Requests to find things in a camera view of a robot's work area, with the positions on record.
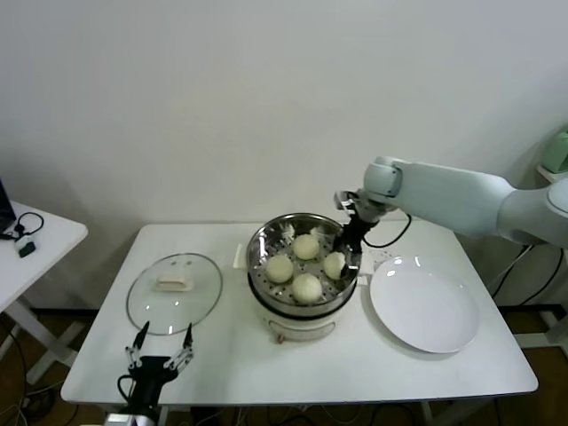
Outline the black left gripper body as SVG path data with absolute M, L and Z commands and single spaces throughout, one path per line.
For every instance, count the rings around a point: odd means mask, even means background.
M 157 406 L 165 384 L 178 377 L 178 371 L 171 367 L 165 356 L 143 356 L 139 362 L 128 368 L 134 382 L 128 398 L 129 406 Z

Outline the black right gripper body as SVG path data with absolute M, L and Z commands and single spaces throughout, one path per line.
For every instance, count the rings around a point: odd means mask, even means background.
M 361 249 L 361 242 L 370 230 L 371 223 L 353 213 L 349 223 L 343 227 L 343 245 L 350 249 Z

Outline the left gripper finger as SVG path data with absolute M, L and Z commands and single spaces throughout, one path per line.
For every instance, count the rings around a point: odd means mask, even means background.
M 183 371 L 193 359 L 193 324 L 190 323 L 185 333 L 181 349 L 171 356 L 164 364 L 165 369 Z
M 129 370 L 135 367 L 142 367 L 142 361 L 139 352 L 145 341 L 148 328 L 149 328 L 149 323 L 146 322 L 144 326 L 136 334 L 133 343 L 130 346 L 125 347 L 125 354 L 128 360 Z

